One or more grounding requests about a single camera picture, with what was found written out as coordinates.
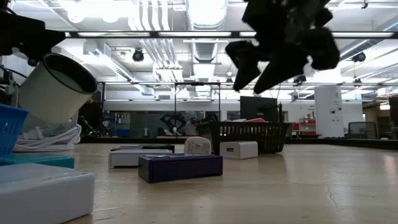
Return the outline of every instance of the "table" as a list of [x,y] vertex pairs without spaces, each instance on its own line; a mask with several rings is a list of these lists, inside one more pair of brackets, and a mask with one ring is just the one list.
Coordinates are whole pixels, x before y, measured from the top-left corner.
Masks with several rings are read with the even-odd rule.
[[[115,144],[62,152],[96,175],[86,223],[397,223],[398,152],[286,145],[280,154],[224,160],[224,175],[147,184],[136,169],[108,169]],[[177,152],[183,146],[176,147]]]

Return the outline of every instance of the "ductwork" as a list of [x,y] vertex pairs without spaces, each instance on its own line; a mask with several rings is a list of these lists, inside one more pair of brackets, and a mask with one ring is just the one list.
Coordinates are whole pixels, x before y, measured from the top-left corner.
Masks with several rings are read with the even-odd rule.
[[[185,0],[190,30],[223,30],[228,8],[227,0]],[[218,44],[193,43],[192,53],[198,62],[214,61]]]
[[[398,31],[398,22],[395,20],[392,25],[386,26],[383,31],[392,31],[396,32]],[[348,58],[351,58],[361,52],[363,52],[366,49],[369,49],[370,47],[375,46],[376,44],[379,44],[382,42],[384,39],[371,39],[371,40],[364,40],[360,42],[358,45],[355,45],[354,47],[344,51],[343,53],[340,54],[340,61],[346,60]]]

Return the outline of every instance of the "small white box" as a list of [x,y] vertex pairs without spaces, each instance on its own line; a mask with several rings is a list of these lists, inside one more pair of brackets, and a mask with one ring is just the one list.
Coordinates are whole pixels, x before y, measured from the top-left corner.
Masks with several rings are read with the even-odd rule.
[[53,224],[90,214],[94,174],[41,164],[0,167],[0,223]]
[[109,168],[138,166],[138,158],[144,155],[173,154],[168,149],[118,149],[109,152]]
[[255,141],[222,142],[220,144],[220,155],[227,159],[258,157],[258,144]]

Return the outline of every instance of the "ceiling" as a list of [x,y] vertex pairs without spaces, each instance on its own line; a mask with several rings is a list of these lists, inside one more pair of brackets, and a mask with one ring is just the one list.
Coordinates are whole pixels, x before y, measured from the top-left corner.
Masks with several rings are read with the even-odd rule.
[[[364,4],[363,0],[332,0],[327,5],[332,11],[334,18],[326,25],[334,31],[382,31],[386,27],[398,22],[398,0],[372,0],[367,1],[368,7],[361,9]],[[48,29],[54,30],[78,30],[78,31],[106,31],[106,30],[131,30],[128,24],[128,16],[133,14],[132,4],[130,0],[115,0],[108,4],[108,7],[101,8],[99,4],[92,4],[91,14],[79,23],[72,23],[68,19],[68,6],[74,4],[72,0],[63,1],[12,1],[9,7],[18,15],[40,19],[45,21]],[[152,1],[149,0],[149,25],[154,30],[151,23],[152,17]],[[189,23],[186,17],[186,5],[184,0],[168,1],[168,22],[171,30],[188,30]],[[245,3],[238,0],[230,0],[226,11],[224,30],[251,30],[246,24],[241,22],[242,14],[245,10]],[[142,2],[140,7],[141,15],[144,12]],[[119,19],[116,22],[108,23],[101,16],[117,15]],[[107,44],[112,49],[112,58],[125,68],[135,79],[135,81],[156,81],[153,76],[153,61],[146,54],[144,49],[144,60],[142,62],[134,62],[132,54],[134,49],[143,48],[139,39],[101,39],[90,40],[95,42],[97,46]],[[360,44],[364,40],[336,40],[341,50],[345,52]],[[88,43],[85,39],[67,39],[58,46],[66,53],[70,54],[75,60],[81,62],[88,67],[93,75],[99,81],[106,82],[123,82],[124,80],[117,76],[108,66],[98,61],[95,56],[84,53],[84,44]],[[190,44],[183,43],[182,39],[174,39],[173,45],[178,62],[182,67],[182,77],[195,78],[196,71],[193,69],[192,48]],[[236,68],[231,64],[230,59],[224,53],[226,44],[219,44],[217,57],[212,63],[216,63],[213,74],[209,75],[210,80],[219,80],[225,82],[227,72],[232,73],[232,77],[236,74]],[[356,63],[355,68],[353,62],[340,62],[337,70],[341,72],[341,78],[334,77],[326,73],[325,75],[315,74],[309,66],[306,66],[306,76],[308,82],[352,82],[354,75],[364,75],[363,82],[378,83],[388,80],[389,82],[398,82],[397,70],[393,67],[371,78],[366,78],[383,68],[396,63],[398,58],[398,40],[382,41],[363,52],[367,58],[362,63]]]

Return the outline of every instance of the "wire basket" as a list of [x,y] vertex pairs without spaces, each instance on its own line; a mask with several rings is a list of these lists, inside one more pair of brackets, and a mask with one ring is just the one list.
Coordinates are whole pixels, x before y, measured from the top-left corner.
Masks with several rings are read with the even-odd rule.
[[213,153],[220,154],[220,143],[256,141],[259,153],[282,152],[289,123],[212,122],[197,125],[200,136],[212,142]]
[[0,104],[0,155],[12,154],[29,111]]

